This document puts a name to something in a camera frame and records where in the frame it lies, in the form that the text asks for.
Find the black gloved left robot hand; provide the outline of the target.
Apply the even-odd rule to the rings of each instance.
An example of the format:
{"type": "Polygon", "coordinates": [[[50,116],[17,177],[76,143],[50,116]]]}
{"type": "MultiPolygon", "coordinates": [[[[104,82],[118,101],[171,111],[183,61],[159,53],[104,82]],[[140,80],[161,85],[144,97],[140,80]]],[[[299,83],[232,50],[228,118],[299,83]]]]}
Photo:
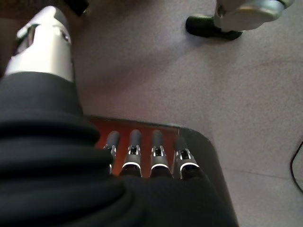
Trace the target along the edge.
{"type": "Polygon", "coordinates": [[[68,24],[54,6],[17,33],[0,81],[0,224],[3,227],[235,227],[183,138],[174,177],[155,130],[151,174],[142,176],[142,134],[133,130],[119,176],[119,133],[102,149],[79,102],[68,24]]]}

